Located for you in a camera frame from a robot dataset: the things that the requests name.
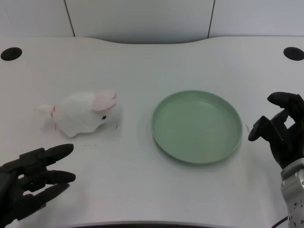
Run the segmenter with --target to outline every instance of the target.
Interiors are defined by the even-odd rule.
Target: pink inner ear
[[[104,99],[103,97],[96,97],[93,101],[92,110],[95,112],[104,112],[110,110],[116,105],[112,100]]]
[[[98,97],[104,97],[104,98],[108,98],[108,99],[115,99],[116,98],[116,92],[113,90],[105,90],[102,92],[97,93]]]

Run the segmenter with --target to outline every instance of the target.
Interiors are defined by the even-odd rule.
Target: white plush rabbit
[[[57,127],[68,137],[73,137],[92,132],[107,122],[110,110],[116,105],[115,98],[116,92],[110,90],[76,93],[57,105],[44,104],[37,110],[51,114]]]

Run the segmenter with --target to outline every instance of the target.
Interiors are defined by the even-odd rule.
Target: white wall panel
[[[64,0],[0,0],[0,3],[1,37],[73,36]]]
[[[209,37],[304,36],[304,0],[215,0]]]
[[[67,0],[76,36],[182,43],[208,36],[213,0]]]

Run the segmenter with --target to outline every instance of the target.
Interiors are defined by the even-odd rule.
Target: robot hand
[[[284,169],[294,161],[304,158],[304,101],[300,95],[277,92],[267,100],[284,110],[271,120],[262,116],[253,126],[248,140],[255,141],[260,136],[269,141],[273,157]],[[294,124],[286,128],[284,122],[288,116]]]
[[[281,172],[281,192],[288,209],[288,217],[277,222],[274,227],[288,219],[288,226],[304,224],[304,101],[300,95],[277,92],[268,101],[284,110],[268,120],[262,116],[255,124],[248,139],[255,141],[260,136],[269,141],[273,157],[283,169]],[[287,128],[288,116],[294,124]]]
[[[76,176],[65,171],[48,171],[47,166],[68,156],[73,144],[44,150],[40,148],[20,155],[19,159],[0,167],[0,228],[13,220],[21,220],[46,206],[46,203],[65,191]],[[33,196],[46,184],[53,186]]]

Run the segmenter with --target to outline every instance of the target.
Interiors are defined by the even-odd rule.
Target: white table
[[[76,174],[47,207],[10,227],[72,227],[120,221],[174,221],[213,227],[267,228],[286,216],[280,167],[268,143],[248,142],[248,130],[279,108],[272,92],[303,93],[304,61],[283,55],[304,50],[302,37],[222,37],[176,45],[127,45],[92,38],[0,39],[1,163],[44,147],[73,143],[74,152],[49,169]],[[69,139],[37,105],[80,91],[117,90],[122,117],[92,134]],[[228,100],[240,114],[241,150],[213,165],[193,166],[161,152],[151,116],[166,96],[204,90]]]

